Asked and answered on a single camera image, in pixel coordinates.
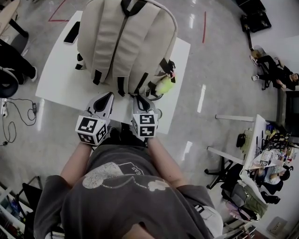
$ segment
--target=tiled floor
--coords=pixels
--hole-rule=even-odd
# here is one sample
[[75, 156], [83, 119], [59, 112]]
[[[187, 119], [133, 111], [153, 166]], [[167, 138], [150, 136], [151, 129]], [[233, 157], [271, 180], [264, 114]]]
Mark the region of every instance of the tiled floor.
[[[18, 23], [29, 32], [29, 50], [25, 58], [41, 73], [47, 57], [66, 25], [48, 21], [62, 0], [39, 0], [33, 4], [22, 0]], [[215, 0], [159, 0], [174, 14], [179, 38], [191, 44], [185, 77], [168, 135], [158, 137], [180, 165], [190, 183], [206, 185], [213, 179], [204, 169], [217, 169], [220, 157], [207, 146], [241, 156], [236, 149], [237, 135], [246, 124], [215, 119], [215, 114], [276, 118], [277, 91], [262, 91], [261, 82], [252, 82], [256, 71], [249, 59], [246, 36], [239, 20]], [[54, 20], [67, 20], [76, 10], [83, 10], [87, 0], [66, 0], [54, 14]], [[206, 12], [206, 37], [202, 43]], [[28, 81], [14, 98], [39, 102], [37, 122], [25, 126], [11, 106], [5, 125], [15, 121], [17, 138], [0, 147], [0, 181], [14, 191], [34, 175], [43, 179], [59, 174], [78, 143], [74, 127], [79, 111], [35, 97], [38, 81]], [[203, 104], [198, 111], [199, 99]], [[30, 106], [17, 102], [24, 116]], [[210, 191], [212, 199], [225, 217], [219, 187]]]

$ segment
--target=black phone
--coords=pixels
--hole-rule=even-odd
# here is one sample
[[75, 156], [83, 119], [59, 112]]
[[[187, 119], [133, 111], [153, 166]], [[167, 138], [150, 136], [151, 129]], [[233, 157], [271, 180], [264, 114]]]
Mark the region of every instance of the black phone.
[[78, 37], [79, 34], [79, 27], [80, 27], [80, 22], [76, 22], [75, 25], [71, 28], [70, 32], [66, 36], [64, 42], [68, 44], [73, 44]]

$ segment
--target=white backpack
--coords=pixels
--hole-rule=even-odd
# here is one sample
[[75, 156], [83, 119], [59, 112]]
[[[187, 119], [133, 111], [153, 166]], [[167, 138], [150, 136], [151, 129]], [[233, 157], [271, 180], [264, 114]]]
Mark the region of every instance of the white backpack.
[[76, 69], [87, 68], [95, 84], [117, 87], [122, 96], [158, 97], [167, 90], [157, 84], [175, 83], [169, 58], [177, 31], [170, 11], [153, 0], [91, 0], [80, 22]]

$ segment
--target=backpack strap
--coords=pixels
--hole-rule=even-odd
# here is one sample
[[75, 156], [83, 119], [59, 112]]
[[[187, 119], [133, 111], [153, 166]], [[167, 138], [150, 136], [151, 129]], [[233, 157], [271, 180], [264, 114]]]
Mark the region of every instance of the backpack strap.
[[107, 77], [124, 19], [121, 0], [105, 0], [91, 70], [95, 84], [104, 82]]
[[[140, 46], [142, 45], [145, 36], [147, 35], [154, 19], [161, 10], [154, 4], [146, 2], [146, 4], [138, 4], [141, 9], [138, 14], [129, 16], [122, 31], [121, 37], [118, 42], [118, 46], [114, 55], [113, 61], [113, 79], [117, 82], [119, 90], [123, 89], [125, 93], [128, 93], [128, 81], [132, 66], [135, 59], [138, 56]], [[137, 11], [135, 5], [132, 7], [131, 12]], [[123, 77], [123, 83], [119, 82], [119, 78]]]

